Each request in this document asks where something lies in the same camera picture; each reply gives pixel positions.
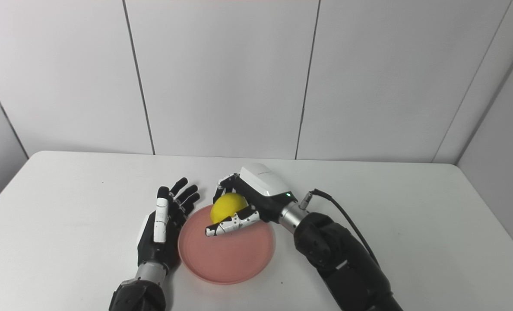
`black finger segment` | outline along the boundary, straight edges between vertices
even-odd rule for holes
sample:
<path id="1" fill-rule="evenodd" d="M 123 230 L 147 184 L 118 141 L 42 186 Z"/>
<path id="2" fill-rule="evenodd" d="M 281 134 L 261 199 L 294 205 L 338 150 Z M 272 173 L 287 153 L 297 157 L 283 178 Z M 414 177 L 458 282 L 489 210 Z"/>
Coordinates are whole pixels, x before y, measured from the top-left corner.
<path id="1" fill-rule="evenodd" d="M 176 196 L 176 194 L 178 194 L 180 189 L 182 189 L 186 185 L 187 185 L 187 178 L 182 177 L 182 179 L 180 179 L 179 181 L 176 181 L 176 184 L 174 185 L 174 187 L 172 187 L 172 189 L 170 189 L 170 193 L 173 196 Z"/>
<path id="2" fill-rule="evenodd" d="M 199 193 L 193 193 L 193 195 L 190 195 L 187 199 L 185 199 L 185 201 L 182 202 L 182 206 L 193 204 L 198 199 L 201 199 L 201 195 L 199 195 Z"/>
<path id="3" fill-rule="evenodd" d="M 197 185 L 191 185 L 189 187 L 187 187 L 184 192 L 182 192 L 177 200 L 180 201 L 180 203 L 183 203 L 185 201 L 185 199 L 187 199 L 190 195 L 192 195 L 193 193 L 196 193 L 198 190 L 198 187 Z"/>
<path id="4" fill-rule="evenodd" d="M 156 193 L 156 197 L 159 198 L 159 197 L 163 197 L 163 198 L 167 198 L 168 195 L 169 195 L 170 191 L 168 190 L 168 187 L 160 187 L 158 189 L 158 192 Z"/>

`pink bowl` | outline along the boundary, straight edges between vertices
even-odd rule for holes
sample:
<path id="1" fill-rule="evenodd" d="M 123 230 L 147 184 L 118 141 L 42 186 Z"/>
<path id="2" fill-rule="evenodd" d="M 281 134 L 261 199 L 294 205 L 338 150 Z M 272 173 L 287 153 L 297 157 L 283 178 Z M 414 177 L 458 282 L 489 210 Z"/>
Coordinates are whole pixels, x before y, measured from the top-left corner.
<path id="1" fill-rule="evenodd" d="M 272 259 L 274 236 L 265 222 L 220 236 L 208 237 L 211 207 L 195 212 L 178 239 L 180 258 L 195 276 L 213 284 L 229 285 L 256 276 Z"/>

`robotic hand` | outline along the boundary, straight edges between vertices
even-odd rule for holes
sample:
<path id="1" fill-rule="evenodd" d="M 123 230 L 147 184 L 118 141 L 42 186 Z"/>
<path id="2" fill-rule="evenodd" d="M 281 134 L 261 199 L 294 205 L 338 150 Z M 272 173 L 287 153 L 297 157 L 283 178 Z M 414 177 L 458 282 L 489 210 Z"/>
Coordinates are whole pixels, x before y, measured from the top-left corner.
<path id="1" fill-rule="evenodd" d="M 296 250 L 316 268 L 342 310 L 402 311 L 366 240 L 331 196 L 314 189 L 299 203 L 287 185 L 261 164 L 246 165 L 239 174 L 221 179 L 214 201 L 233 190 L 244 196 L 249 206 L 233 217 L 208 226 L 207 236 L 232 232 L 261 219 L 276 222 L 294 235 Z M 313 195 L 334 203 L 361 242 L 330 217 L 307 211 Z"/>
<path id="2" fill-rule="evenodd" d="M 177 249 L 180 230 L 200 198 L 196 185 L 175 197 L 186 185 L 184 177 L 172 189 L 158 189 L 156 209 L 146 217 L 139 239 L 136 277 L 118 286 L 109 311 L 164 311 L 163 281 L 180 262 Z"/>

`yellow lemon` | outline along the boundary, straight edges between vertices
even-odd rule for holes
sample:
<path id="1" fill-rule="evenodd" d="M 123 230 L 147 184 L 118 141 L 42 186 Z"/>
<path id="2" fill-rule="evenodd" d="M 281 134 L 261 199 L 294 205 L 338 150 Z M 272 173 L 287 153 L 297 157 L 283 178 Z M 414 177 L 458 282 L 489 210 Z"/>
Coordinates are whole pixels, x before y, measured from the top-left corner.
<path id="1" fill-rule="evenodd" d="M 247 201 L 243 196 L 237 193 L 225 193 L 212 206 L 211 220 L 215 224 L 228 216 L 233 217 L 233 214 L 244 207 L 247 207 Z"/>

